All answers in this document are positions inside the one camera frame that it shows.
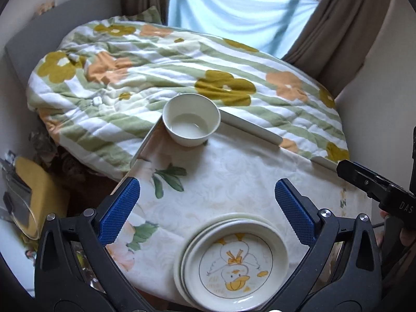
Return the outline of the person's right hand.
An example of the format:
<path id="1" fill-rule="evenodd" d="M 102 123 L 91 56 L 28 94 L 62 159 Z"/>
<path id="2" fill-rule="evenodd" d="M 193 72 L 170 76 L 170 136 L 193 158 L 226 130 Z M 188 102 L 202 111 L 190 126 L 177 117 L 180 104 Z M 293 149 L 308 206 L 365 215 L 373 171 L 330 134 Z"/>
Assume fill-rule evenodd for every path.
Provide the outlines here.
<path id="1" fill-rule="evenodd" d="M 389 213 L 387 213 L 386 211 L 380 210 L 380 216 L 383 220 L 385 220 L 387 217 L 389 217 Z M 388 228 L 384 227 L 383 230 L 376 235 L 377 246 L 382 245 L 387 231 L 388 231 Z M 415 232 L 408 231 L 405 228 L 402 228 L 399 234 L 399 238 L 400 238 L 400 243 L 403 246 L 411 246 L 412 243 L 415 241 Z"/>

